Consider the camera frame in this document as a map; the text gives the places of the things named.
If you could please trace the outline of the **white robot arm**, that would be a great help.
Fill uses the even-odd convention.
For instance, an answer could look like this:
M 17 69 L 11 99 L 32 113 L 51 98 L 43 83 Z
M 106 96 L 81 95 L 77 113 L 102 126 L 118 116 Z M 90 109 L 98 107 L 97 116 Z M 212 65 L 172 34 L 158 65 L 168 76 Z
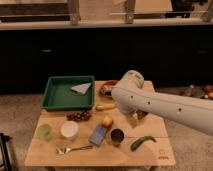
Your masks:
M 144 77 L 129 70 L 112 88 L 112 98 L 124 116 L 141 110 L 213 136 L 213 101 L 147 91 L 143 85 Z

